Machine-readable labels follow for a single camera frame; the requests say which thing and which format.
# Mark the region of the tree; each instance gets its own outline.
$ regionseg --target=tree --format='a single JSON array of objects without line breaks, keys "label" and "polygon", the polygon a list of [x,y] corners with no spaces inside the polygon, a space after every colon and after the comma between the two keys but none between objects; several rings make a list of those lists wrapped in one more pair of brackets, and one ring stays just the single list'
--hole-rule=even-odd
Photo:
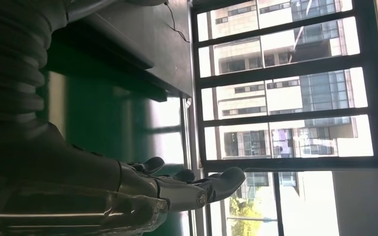
[{"label": "tree", "polygon": [[[261,214],[254,210],[254,201],[240,201],[234,196],[230,197],[229,212],[232,216],[261,218]],[[231,225],[232,236],[255,236],[261,221],[235,220]]]}]

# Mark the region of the wall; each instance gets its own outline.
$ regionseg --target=wall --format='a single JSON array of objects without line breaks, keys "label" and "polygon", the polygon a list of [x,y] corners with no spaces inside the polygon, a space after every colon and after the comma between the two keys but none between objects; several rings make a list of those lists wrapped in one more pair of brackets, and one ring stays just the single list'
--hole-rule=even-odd
[{"label": "wall", "polygon": [[378,235],[378,171],[333,172],[340,236]]}]

